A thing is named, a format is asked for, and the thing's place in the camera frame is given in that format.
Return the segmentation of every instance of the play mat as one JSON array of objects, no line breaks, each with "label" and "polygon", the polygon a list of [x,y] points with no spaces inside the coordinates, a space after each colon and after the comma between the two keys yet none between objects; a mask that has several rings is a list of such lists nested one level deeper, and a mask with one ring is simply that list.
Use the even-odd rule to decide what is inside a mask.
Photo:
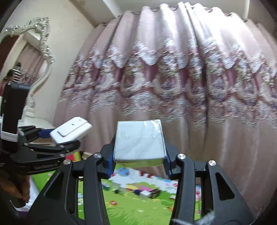
[{"label": "play mat", "polygon": [[[54,172],[37,174],[33,179],[39,191]],[[117,164],[109,180],[102,180],[105,205],[111,225],[168,225],[178,181],[152,176]],[[159,195],[149,198],[148,193]],[[78,215],[84,219],[83,182],[78,187]],[[194,219],[201,217],[201,186],[196,186]]]}]

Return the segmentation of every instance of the floral embroidery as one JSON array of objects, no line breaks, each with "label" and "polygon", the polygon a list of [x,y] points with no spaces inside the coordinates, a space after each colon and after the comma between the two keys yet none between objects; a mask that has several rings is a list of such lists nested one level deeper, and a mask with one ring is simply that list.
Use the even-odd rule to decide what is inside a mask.
[{"label": "floral embroidery", "polygon": [[[211,37],[202,46],[207,67],[209,120],[222,124],[227,118],[235,118],[249,129],[258,121],[265,121],[277,130],[276,61],[267,64],[260,50],[248,59],[237,43],[230,55],[221,54]],[[230,87],[225,71],[232,66],[237,78]],[[258,71],[262,78],[260,92],[254,78]]]},{"label": "floral embroidery", "polygon": [[[185,117],[194,127],[206,122],[205,89],[202,87],[203,63],[194,40],[189,40],[189,55],[178,53],[173,40],[166,39],[157,51],[148,51],[136,42],[131,56],[121,55],[110,46],[105,58],[92,49],[88,57],[80,54],[62,91],[60,101],[70,100],[70,107],[91,104],[90,111],[104,106],[119,107],[121,115],[149,112],[153,118],[172,121]],[[146,80],[143,63],[157,63],[158,73]],[[100,68],[93,81],[93,65]],[[124,67],[120,81],[114,77],[115,66]],[[188,68],[188,79],[181,83],[180,69]]]}]

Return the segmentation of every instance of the metal screw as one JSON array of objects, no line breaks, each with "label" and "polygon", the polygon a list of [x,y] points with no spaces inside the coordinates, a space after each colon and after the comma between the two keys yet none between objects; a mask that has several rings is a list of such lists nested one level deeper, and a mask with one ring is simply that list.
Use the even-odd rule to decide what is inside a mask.
[{"label": "metal screw", "polygon": [[101,158],[102,155],[101,155],[101,153],[95,153],[95,154],[93,155],[93,157],[94,157],[94,158]]},{"label": "metal screw", "polygon": [[180,153],[180,154],[177,155],[177,157],[178,157],[179,159],[185,159],[185,158],[186,158],[186,155],[183,154],[183,153]]},{"label": "metal screw", "polygon": [[216,161],[210,160],[210,161],[209,161],[209,165],[210,165],[210,166],[215,166],[215,165],[216,165]]},{"label": "metal screw", "polygon": [[63,164],[65,165],[69,165],[71,163],[71,160],[70,159],[66,159],[63,161]]}]

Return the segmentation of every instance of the ornate mirror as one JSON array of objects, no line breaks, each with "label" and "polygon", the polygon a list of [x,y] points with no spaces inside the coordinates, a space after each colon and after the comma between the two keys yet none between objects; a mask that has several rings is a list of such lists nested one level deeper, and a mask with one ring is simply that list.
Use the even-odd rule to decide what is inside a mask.
[{"label": "ornate mirror", "polygon": [[26,111],[34,117],[32,95],[47,79],[55,61],[47,45],[49,32],[49,17],[45,17],[24,26],[10,26],[0,34],[0,105],[6,82],[30,85]]}]

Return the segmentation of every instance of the person's hand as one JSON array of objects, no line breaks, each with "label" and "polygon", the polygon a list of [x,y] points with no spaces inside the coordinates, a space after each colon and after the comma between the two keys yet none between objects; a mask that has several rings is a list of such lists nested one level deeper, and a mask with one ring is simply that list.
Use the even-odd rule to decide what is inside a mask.
[{"label": "person's hand", "polygon": [[22,198],[27,203],[30,198],[30,177],[25,176],[24,178],[24,182],[21,184],[21,193],[10,180],[7,180],[2,176],[0,176],[0,185],[5,192],[9,193],[13,197]]}]

